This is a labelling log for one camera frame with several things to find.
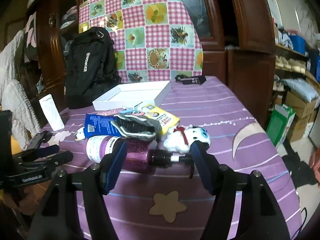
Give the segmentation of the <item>blue cartoon tissue packet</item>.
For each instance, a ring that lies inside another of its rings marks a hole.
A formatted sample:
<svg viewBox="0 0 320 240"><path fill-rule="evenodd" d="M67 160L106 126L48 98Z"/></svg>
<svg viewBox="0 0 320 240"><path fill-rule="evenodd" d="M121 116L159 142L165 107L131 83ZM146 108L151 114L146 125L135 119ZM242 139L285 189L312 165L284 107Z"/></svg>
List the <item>blue cartoon tissue packet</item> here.
<svg viewBox="0 0 320 240"><path fill-rule="evenodd" d="M112 121L116 121L113 116L104 116L96 114L86 114L84 122L85 138L98 135L109 135L120 137L118 129L112 125Z"/></svg>

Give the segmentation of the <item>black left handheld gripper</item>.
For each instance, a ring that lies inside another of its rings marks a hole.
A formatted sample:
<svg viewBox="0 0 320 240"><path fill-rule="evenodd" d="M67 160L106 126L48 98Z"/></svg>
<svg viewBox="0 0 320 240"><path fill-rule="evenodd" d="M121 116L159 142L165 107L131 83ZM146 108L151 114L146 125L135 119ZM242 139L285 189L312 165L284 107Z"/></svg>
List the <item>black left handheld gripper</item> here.
<svg viewBox="0 0 320 240"><path fill-rule="evenodd" d="M70 151L60 152L57 145L41 148L50 132L43 131L15 155L11 152L12 112L1 111L1 189L22 188L49 181L57 167L73 160Z"/></svg>

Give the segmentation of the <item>yellow tissue packet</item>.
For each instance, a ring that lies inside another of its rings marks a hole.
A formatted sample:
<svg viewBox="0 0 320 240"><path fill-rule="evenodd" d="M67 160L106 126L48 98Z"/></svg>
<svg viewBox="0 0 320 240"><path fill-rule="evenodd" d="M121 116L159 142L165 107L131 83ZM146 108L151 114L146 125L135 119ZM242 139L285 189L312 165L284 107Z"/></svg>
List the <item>yellow tissue packet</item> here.
<svg viewBox="0 0 320 240"><path fill-rule="evenodd" d="M148 118L157 120L160 123L161 131L158 134L159 139L164 139L169 128L177 127L180 123L180 119L175 115L151 104L142 107L142 112Z"/></svg>

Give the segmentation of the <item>pink checkered picture cloth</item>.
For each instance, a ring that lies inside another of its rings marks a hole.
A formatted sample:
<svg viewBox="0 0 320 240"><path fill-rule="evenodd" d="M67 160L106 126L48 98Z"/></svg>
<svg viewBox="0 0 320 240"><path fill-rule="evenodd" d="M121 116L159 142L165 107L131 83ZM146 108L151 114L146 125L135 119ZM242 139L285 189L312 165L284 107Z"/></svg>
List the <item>pink checkered picture cloth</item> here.
<svg viewBox="0 0 320 240"><path fill-rule="evenodd" d="M202 74L202 46L182 0L87 0L79 32L91 27L109 32L123 83Z"/></svg>

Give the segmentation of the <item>pink glitter pouch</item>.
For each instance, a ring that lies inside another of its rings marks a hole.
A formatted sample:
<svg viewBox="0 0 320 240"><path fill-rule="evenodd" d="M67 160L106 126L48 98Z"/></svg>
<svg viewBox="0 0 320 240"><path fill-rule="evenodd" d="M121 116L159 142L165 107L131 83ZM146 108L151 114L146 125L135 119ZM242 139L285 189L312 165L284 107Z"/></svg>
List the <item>pink glitter pouch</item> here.
<svg viewBox="0 0 320 240"><path fill-rule="evenodd" d="M123 108L116 108L116 109L110 109L106 111L97 111L97 115L114 116L115 114L119 114L123 110L124 110Z"/></svg>

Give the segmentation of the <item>black Wenger backpack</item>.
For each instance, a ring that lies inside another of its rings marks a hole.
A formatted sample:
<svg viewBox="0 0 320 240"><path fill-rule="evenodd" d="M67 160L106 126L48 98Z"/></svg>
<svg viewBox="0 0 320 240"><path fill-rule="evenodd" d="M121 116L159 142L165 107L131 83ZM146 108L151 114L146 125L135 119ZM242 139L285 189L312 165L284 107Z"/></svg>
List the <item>black Wenger backpack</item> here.
<svg viewBox="0 0 320 240"><path fill-rule="evenodd" d="M70 109L93 105L93 101L121 83L116 74L114 41L103 27L77 35L66 57L65 102Z"/></svg>

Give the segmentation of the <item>white knitted garment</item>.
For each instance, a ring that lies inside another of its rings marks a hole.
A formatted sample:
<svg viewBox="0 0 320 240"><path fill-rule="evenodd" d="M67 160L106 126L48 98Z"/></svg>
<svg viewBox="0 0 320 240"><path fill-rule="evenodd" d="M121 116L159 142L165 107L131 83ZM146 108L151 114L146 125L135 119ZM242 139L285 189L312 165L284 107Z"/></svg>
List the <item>white knitted garment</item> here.
<svg viewBox="0 0 320 240"><path fill-rule="evenodd" d="M1 52L1 108L12 112L12 135L21 149L29 136L40 131L34 109L18 80L18 67L23 55L24 31L20 30Z"/></svg>

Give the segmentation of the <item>purple glitter pump bottle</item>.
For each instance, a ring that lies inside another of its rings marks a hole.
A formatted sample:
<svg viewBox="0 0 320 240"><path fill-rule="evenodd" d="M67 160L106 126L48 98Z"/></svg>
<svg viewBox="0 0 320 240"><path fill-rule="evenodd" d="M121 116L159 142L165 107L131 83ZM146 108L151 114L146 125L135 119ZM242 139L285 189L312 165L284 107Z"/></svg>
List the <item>purple glitter pump bottle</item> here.
<svg viewBox="0 0 320 240"><path fill-rule="evenodd" d="M157 142L125 139L108 135L97 135L85 139L85 152L90 161L99 163L104 155L111 154L122 143L126 143L127 155L123 169L141 174L154 174L157 168L169 168L173 164L184 164L190 167L189 177L195 171L194 162L190 154L175 154L157 148Z"/></svg>

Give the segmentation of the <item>white cylindrical tube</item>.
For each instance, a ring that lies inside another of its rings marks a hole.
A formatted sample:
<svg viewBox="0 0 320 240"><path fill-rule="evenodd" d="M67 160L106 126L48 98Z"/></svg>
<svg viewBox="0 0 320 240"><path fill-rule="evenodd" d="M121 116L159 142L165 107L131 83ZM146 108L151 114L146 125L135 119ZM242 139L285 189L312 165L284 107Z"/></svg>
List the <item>white cylindrical tube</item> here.
<svg viewBox="0 0 320 240"><path fill-rule="evenodd" d="M39 100L40 106L53 131L61 130L65 127L61 116L57 110L51 94L44 96Z"/></svg>

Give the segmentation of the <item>white plush toy dog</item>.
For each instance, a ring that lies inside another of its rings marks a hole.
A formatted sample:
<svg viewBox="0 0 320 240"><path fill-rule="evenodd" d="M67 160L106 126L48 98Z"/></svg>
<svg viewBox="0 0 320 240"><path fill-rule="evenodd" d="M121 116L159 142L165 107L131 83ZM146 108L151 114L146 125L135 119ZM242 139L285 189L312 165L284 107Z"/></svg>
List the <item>white plush toy dog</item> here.
<svg viewBox="0 0 320 240"><path fill-rule="evenodd" d="M189 153L191 144L195 141L204 143L208 149L210 147L210 136L202 127L171 127L168 129L167 137L163 141L163 146L167 151L180 154Z"/></svg>

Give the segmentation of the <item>white shallow cardboard box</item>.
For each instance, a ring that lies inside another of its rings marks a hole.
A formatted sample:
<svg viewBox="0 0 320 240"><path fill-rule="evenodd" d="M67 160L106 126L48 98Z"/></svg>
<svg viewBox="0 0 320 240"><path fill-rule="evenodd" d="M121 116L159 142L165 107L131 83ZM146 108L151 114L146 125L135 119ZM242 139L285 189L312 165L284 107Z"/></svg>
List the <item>white shallow cardboard box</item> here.
<svg viewBox="0 0 320 240"><path fill-rule="evenodd" d="M134 108L152 104L160 106L171 90L170 81L149 81L124 83L117 85L92 103L96 111L106 111L116 108Z"/></svg>

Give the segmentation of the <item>purple striped bed sheet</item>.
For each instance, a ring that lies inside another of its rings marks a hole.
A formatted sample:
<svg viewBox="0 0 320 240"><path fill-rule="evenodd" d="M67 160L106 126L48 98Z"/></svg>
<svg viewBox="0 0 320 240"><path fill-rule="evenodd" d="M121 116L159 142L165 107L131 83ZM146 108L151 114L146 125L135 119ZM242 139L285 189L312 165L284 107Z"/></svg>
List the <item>purple striped bed sheet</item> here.
<svg viewBox="0 0 320 240"><path fill-rule="evenodd" d="M258 170L265 177L281 208L290 235L302 223L299 200L289 172L266 133L248 133L258 123L234 93L214 76L202 85L171 81L171 90L160 107L177 116L183 127L204 128L211 139L208 153L236 172ZM85 143L75 141L86 114L93 106L65 109L65 127L53 133L50 145L72 151L68 172L89 165ZM159 168L154 174L122 171L105 202L120 239L199 239L212 209L214 197L202 186L198 175L189 178L184 165Z"/></svg>

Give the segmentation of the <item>green cardboard box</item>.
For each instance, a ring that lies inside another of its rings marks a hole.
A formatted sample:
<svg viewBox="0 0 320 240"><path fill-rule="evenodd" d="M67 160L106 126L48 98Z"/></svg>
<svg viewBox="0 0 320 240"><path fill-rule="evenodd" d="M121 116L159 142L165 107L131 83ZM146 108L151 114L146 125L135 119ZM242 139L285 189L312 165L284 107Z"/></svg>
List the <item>green cardboard box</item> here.
<svg viewBox="0 0 320 240"><path fill-rule="evenodd" d="M275 105L266 133L275 148L282 144L293 123L296 111L285 104Z"/></svg>

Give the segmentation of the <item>grey plaid slipper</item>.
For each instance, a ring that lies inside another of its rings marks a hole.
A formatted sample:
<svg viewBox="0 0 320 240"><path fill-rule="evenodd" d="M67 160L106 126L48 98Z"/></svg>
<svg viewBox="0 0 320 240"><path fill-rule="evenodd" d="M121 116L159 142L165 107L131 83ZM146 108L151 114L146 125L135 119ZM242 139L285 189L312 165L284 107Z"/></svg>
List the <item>grey plaid slipper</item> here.
<svg viewBox="0 0 320 240"><path fill-rule="evenodd" d="M122 137L142 141L153 141L162 131L159 121L144 115L116 114L111 124Z"/></svg>

